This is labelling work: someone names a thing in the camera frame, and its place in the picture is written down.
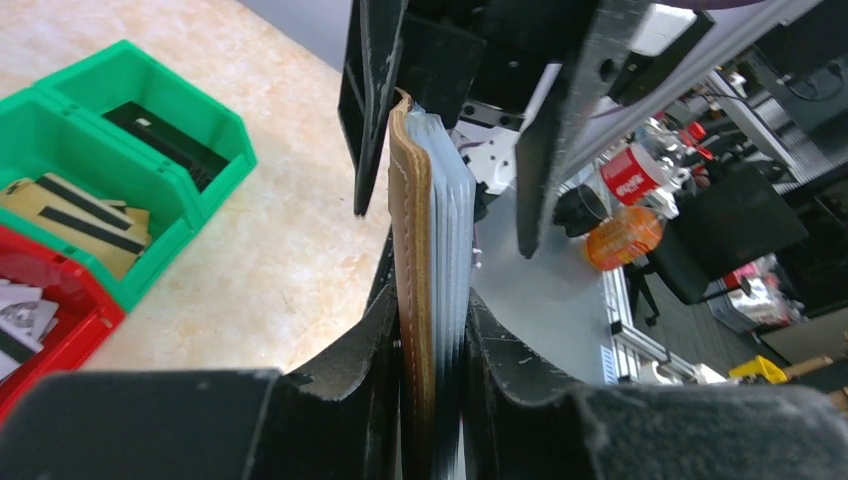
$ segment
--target black chair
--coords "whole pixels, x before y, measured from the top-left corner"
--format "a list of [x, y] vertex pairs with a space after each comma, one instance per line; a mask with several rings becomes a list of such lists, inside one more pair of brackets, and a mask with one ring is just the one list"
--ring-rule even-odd
[[625, 268], [630, 309], [635, 313], [643, 295], [652, 313], [649, 326], [660, 312], [647, 275], [658, 274], [684, 305], [694, 305], [717, 296], [704, 296], [710, 282], [807, 236], [789, 205], [750, 165], [678, 206], [680, 215], [666, 225], [662, 241], [647, 255], [648, 264]]

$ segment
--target red bin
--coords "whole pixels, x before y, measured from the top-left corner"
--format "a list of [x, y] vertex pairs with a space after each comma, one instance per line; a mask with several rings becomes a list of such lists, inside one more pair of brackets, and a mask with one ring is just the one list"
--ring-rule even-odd
[[0, 278], [40, 287], [44, 289], [42, 298], [59, 304], [58, 323], [44, 339], [44, 348], [0, 384], [3, 422], [41, 377], [79, 368], [126, 314], [85, 268], [3, 227]]

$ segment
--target orange liquid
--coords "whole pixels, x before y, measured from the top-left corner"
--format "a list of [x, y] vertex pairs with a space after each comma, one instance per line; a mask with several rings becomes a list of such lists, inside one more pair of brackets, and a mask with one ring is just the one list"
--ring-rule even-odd
[[598, 270], [614, 270], [657, 248], [661, 239], [662, 224], [651, 209], [626, 207], [589, 233], [586, 257]]

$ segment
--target green plastic container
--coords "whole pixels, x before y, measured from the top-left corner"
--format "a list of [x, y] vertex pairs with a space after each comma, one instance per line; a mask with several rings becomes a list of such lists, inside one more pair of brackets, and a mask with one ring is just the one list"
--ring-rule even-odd
[[79, 109], [36, 89], [0, 102], [0, 131], [0, 185], [54, 172], [95, 197], [126, 200], [150, 211], [153, 242], [119, 281], [92, 255], [0, 208], [0, 224], [88, 268], [125, 311], [133, 309], [205, 222], [185, 179], [173, 169], [158, 166], [161, 161], [83, 120]]
[[[180, 175], [204, 220], [256, 166], [256, 156], [238, 115], [126, 40], [45, 77], [35, 87], [64, 106], [78, 108], [81, 117]], [[200, 192], [185, 168], [102, 118], [130, 101], [209, 147], [229, 165]]]

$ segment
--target beige tabletop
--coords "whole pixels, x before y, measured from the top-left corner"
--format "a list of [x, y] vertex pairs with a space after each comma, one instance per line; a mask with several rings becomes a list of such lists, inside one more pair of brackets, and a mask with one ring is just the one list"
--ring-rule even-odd
[[360, 318], [389, 225], [385, 170], [353, 216], [339, 74], [232, 0], [3, 0], [0, 97], [123, 38], [239, 113], [259, 166], [86, 368], [299, 366]]

